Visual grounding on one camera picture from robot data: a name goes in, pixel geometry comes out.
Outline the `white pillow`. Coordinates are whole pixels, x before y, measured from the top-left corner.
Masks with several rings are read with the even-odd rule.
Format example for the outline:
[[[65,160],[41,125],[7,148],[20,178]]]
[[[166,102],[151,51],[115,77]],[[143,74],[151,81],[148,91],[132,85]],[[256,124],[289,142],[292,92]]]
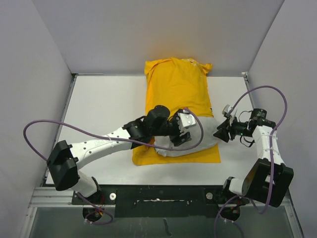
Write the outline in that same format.
[[[220,125],[220,123],[213,117],[198,117],[198,119],[203,126],[204,136],[201,143],[197,147],[188,150],[189,147],[197,144],[201,138],[201,129],[198,124],[190,127],[189,129],[185,129],[184,132],[190,132],[190,140],[176,147],[187,150],[169,151],[155,148],[156,153],[164,157],[180,157],[213,148],[220,141],[220,139],[214,137],[213,135],[215,132],[217,132],[216,128]]]

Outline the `yellow printed pillowcase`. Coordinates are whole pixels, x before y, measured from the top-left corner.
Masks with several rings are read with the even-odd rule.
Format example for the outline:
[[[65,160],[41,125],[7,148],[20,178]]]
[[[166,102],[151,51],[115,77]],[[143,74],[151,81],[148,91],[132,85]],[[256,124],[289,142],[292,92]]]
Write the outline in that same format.
[[[212,70],[211,63],[202,64],[194,59],[157,59],[147,61],[144,74],[147,80],[145,112],[157,105],[166,106],[173,115],[177,110],[188,108],[197,117],[213,117],[208,91],[207,74]],[[156,136],[151,140],[155,147],[140,146],[133,150],[132,162],[137,166],[169,163],[220,163],[218,144],[213,148],[180,157],[164,157],[155,148],[167,150],[173,146],[167,136]]]

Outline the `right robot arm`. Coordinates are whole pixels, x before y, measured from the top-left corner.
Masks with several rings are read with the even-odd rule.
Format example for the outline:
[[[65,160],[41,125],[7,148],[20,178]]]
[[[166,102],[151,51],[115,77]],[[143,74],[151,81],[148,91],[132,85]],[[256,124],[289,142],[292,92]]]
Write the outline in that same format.
[[[243,196],[257,202],[268,202],[272,207],[278,207],[288,191],[294,171],[287,167],[281,158],[276,132],[273,131],[275,122],[266,119],[266,110],[253,109],[246,122],[240,122],[236,110],[226,105],[222,111],[226,120],[221,123],[214,137],[229,142],[236,136],[250,137],[250,145],[256,146],[258,159],[244,179],[229,177],[220,196],[227,203]]]

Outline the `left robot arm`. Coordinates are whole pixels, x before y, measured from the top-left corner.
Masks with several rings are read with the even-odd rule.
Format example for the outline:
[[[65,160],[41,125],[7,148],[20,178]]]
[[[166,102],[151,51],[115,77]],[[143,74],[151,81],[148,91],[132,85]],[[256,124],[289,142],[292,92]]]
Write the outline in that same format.
[[[97,203],[101,197],[99,185],[95,178],[80,171],[84,166],[107,155],[149,143],[155,136],[167,136],[174,147],[180,146],[190,139],[190,133],[185,130],[195,125],[196,120],[189,112],[179,109],[171,116],[167,107],[159,105],[146,116],[125,124],[101,139],[73,144],[60,141],[47,161],[55,189],[72,189],[89,203]]]

